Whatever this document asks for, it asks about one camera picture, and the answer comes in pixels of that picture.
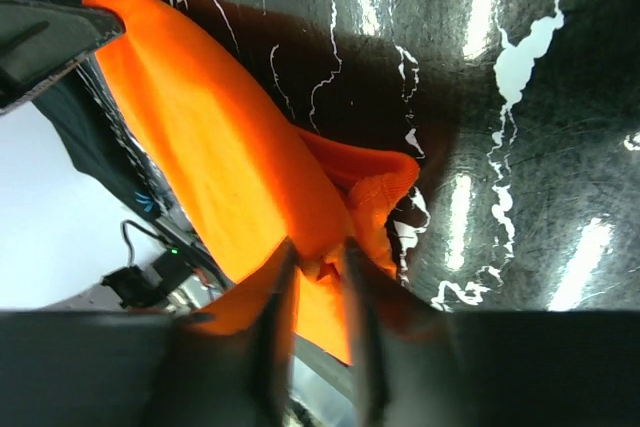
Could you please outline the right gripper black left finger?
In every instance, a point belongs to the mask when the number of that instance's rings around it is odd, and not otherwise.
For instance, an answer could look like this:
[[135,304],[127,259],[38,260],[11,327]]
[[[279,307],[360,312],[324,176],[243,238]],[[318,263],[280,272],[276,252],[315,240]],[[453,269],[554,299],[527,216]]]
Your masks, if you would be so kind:
[[5,426],[280,426],[289,399],[297,252],[195,312],[5,311]]

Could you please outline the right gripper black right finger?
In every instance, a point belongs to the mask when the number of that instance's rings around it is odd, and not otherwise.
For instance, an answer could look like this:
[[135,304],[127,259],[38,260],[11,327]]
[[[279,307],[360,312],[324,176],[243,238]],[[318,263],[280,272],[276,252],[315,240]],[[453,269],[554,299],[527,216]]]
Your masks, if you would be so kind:
[[354,240],[344,302],[362,426],[635,426],[635,311],[437,310]]

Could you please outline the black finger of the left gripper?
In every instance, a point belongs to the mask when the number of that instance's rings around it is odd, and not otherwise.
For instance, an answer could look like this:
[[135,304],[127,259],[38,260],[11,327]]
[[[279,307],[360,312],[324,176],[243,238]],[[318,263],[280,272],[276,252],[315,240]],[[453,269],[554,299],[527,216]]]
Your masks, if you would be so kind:
[[1,0],[1,114],[39,96],[124,33],[115,13],[83,0]]

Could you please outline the orange t-shirt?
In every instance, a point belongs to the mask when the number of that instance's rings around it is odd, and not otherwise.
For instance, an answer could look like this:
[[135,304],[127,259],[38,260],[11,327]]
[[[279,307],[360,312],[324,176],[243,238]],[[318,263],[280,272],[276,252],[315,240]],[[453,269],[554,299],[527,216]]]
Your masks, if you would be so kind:
[[294,126],[221,44],[161,0],[84,3],[123,21],[98,63],[213,259],[241,282],[290,240],[302,270],[295,331],[349,362],[346,240],[396,274],[386,222],[414,186],[417,162]]

